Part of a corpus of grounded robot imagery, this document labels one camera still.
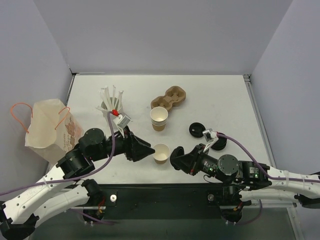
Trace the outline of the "single brown paper cup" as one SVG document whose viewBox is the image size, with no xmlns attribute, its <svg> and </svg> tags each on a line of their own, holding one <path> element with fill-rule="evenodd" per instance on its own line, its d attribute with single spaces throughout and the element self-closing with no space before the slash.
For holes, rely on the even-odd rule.
<svg viewBox="0 0 320 240">
<path fill-rule="evenodd" d="M 171 155 L 170 148 L 164 143 L 158 143 L 153 148 L 155 150 L 153 154 L 154 161 L 159 165 L 165 164 Z"/>
</svg>

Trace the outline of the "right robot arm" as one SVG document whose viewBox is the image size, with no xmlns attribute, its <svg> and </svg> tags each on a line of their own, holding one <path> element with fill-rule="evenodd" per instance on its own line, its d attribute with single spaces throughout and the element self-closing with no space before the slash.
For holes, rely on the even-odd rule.
<svg viewBox="0 0 320 240">
<path fill-rule="evenodd" d="M 230 154 L 216 159 L 208 155 L 204 144 L 185 153 L 179 146 L 170 155 L 170 163 L 177 171 L 195 176 L 203 172 L 220 181 L 223 186 L 221 197 L 227 204 L 233 204 L 241 196 L 245 202 L 250 197 L 263 198 L 263 194 L 276 198 L 286 198 L 298 202 L 304 208 L 320 207 L 320 175 L 304 175 L 279 170 L 257 161 L 239 161 Z"/>
</svg>

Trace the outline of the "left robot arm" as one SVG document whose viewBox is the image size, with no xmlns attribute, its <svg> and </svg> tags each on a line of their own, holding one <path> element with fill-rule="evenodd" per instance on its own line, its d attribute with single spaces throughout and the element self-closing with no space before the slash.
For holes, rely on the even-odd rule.
<svg viewBox="0 0 320 240">
<path fill-rule="evenodd" d="M 91 128 L 37 183 L 21 188 L 18 196 L 0 203 L 0 232 L 7 240 L 24 240 L 46 220 L 70 208 L 88 203 L 95 206 L 102 191 L 90 173 L 97 173 L 94 162 L 125 155 L 137 162 L 152 154 L 151 144 L 135 136 L 128 127 L 124 135 L 113 132 L 106 137 Z"/>
</svg>

